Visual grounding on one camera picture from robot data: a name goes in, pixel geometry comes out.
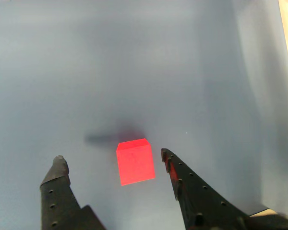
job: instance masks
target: red cube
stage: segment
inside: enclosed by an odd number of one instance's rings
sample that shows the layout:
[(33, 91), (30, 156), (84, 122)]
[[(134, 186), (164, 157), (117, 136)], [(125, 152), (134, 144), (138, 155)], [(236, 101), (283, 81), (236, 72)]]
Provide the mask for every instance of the red cube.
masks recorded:
[(146, 139), (119, 143), (116, 154), (121, 185), (155, 178), (152, 151)]

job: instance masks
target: gray surface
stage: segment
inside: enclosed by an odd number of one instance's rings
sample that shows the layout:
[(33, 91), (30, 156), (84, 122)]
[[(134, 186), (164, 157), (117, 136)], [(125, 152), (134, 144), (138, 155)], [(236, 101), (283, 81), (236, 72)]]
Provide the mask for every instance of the gray surface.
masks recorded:
[[(117, 139), (138, 137), (156, 179), (121, 187)], [(243, 211), (288, 213), (277, 0), (0, 1), (0, 229), (39, 228), (56, 155), (108, 229), (183, 229), (162, 147)]]

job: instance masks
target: black plastic part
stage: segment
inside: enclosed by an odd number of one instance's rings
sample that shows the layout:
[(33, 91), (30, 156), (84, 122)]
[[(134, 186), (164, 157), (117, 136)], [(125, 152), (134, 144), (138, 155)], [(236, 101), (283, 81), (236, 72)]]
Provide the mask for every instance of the black plastic part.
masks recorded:
[(248, 218), (245, 213), (224, 199), (173, 152), (162, 149), (161, 154), (186, 229), (245, 229), (243, 222), (239, 221)]
[(105, 230), (89, 206), (80, 208), (70, 188), (68, 166), (63, 157), (55, 158), (46, 178), (51, 179), (44, 180), (40, 186), (42, 230)]

